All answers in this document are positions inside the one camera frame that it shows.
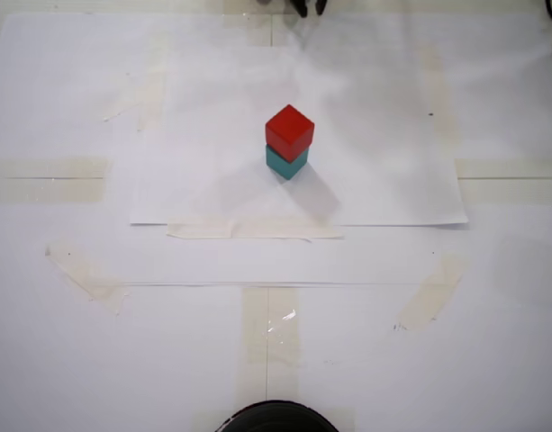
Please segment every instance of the table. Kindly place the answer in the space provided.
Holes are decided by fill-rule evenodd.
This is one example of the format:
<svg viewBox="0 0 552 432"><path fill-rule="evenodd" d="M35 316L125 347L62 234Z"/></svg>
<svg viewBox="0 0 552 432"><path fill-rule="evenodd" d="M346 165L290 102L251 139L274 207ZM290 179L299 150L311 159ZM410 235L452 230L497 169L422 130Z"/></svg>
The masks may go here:
<svg viewBox="0 0 552 432"><path fill-rule="evenodd" d="M23 11L289 9L276 0L2 0L0 30ZM523 0L330 0L327 14L336 12L543 16ZM416 283L143 285L133 270L151 257L155 268L173 264L176 243L163 227L126 223L125 173L114 167L101 204L0 205L0 431L204 432L264 399L304 403L341 431L552 430L552 179L462 180L470 223L426 230L434 252L469 267L436 320L411 331L397 317ZM98 247L102 236L120 239L130 259ZM131 282L119 316L46 259L56 239Z"/></svg>

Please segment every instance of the wooden block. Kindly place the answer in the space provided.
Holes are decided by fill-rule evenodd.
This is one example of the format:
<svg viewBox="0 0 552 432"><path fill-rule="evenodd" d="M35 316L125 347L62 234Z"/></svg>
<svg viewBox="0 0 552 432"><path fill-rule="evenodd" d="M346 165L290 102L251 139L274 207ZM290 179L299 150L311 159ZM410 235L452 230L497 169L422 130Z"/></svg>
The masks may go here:
<svg viewBox="0 0 552 432"><path fill-rule="evenodd" d="M266 124L266 142L287 162L296 158L310 147L315 126L312 121L287 105Z"/></svg>
<svg viewBox="0 0 552 432"><path fill-rule="evenodd" d="M284 179L290 180L308 161L309 151L310 149L307 148L299 157L295 159L294 162L290 164L287 160L275 153L272 148L266 146L267 166L276 171Z"/></svg>

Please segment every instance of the white paper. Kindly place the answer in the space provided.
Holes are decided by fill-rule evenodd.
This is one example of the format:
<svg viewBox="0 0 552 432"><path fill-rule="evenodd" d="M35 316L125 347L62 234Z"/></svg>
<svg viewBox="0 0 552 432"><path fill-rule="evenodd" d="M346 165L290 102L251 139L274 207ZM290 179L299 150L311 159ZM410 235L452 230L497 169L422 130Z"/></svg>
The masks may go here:
<svg viewBox="0 0 552 432"><path fill-rule="evenodd" d="M387 30L386 40L342 48L217 49L197 30L192 47L172 43L163 120L144 131L131 222L465 222L453 161L434 137L414 47L403 43L399 27ZM266 121L286 104L315 122L308 165L288 182L265 162Z"/></svg>

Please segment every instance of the red cube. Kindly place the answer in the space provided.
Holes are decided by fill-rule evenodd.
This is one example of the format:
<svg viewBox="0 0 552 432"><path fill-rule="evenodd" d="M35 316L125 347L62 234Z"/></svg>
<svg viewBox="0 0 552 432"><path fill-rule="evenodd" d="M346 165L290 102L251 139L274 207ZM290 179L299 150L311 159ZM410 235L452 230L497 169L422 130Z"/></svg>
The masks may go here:
<svg viewBox="0 0 552 432"><path fill-rule="evenodd" d="M266 142L287 162L294 162L310 147L315 125L292 105L287 105L266 124Z"/></svg>

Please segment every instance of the masking tape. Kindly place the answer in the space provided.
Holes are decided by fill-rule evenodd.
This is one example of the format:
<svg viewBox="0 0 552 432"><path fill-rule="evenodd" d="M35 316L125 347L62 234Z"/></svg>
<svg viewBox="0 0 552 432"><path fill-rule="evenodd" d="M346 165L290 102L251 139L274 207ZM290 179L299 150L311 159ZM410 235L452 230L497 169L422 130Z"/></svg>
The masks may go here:
<svg viewBox="0 0 552 432"><path fill-rule="evenodd" d="M104 192L104 179L0 178L0 204L99 203Z"/></svg>
<svg viewBox="0 0 552 432"><path fill-rule="evenodd" d="M295 288L242 288L237 409L264 400L297 401L300 337Z"/></svg>
<svg viewBox="0 0 552 432"><path fill-rule="evenodd" d="M552 205L552 179L459 180L467 204Z"/></svg>
<svg viewBox="0 0 552 432"><path fill-rule="evenodd" d="M268 288L267 399L298 401L300 332L298 292Z"/></svg>
<svg viewBox="0 0 552 432"><path fill-rule="evenodd" d="M46 247L45 255L93 300L119 314L123 298L128 293L117 281L96 275L97 267L91 265L75 247L60 242L51 243Z"/></svg>
<svg viewBox="0 0 552 432"><path fill-rule="evenodd" d="M398 315L398 325L407 330L425 329L456 290L467 267L456 255L444 255L436 273L429 276Z"/></svg>
<svg viewBox="0 0 552 432"><path fill-rule="evenodd" d="M269 47L272 44L272 17L267 14L225 14L223 28L244 32L246 43L252 47Z"/></svg>
<svg viewBox="0 0 552 432"><path fill-rule="evenodd" d="M551 159L456 159L459 179L552 179Z"/></svg>
<svg viewBox="0 0 552 432"><path fill-rule="evenodd" d="M340 239L342 234L319 220L271 218L225 220L200 218L176 220L167 234L179 239Z"/></svg>
<svg viewBox="0 0 552 432"><path fill-rule="evenodd" d="M242 343L233 412L266 399L268 290L256 287L241 289Z"/></svg>
<svg viewBox="0 0 552 432"><path fill-rule="evenodd" d="M156 33L150 41L149 66L145 83L140 89L140 122L138 131L158 126L163 114L163 101L167 78L167 56L169 54L170 35L168 32Z"/></svg>
<svg viewBox="0 0 552 432"><path fill-rule="evenodd" d="M444 153L450 155L462 143L462 136L451 104L451 92L446 81L444 66L433 46L423 46L418 51L424 85L428 91L434 122L434 131Z"/></svg>
<svg viewBox="0 0 552 432"><path fill-rule="evenodd" d="M105 157L59 159L1 159L0 178L76 179L105 178L110 167Z"/></svg>

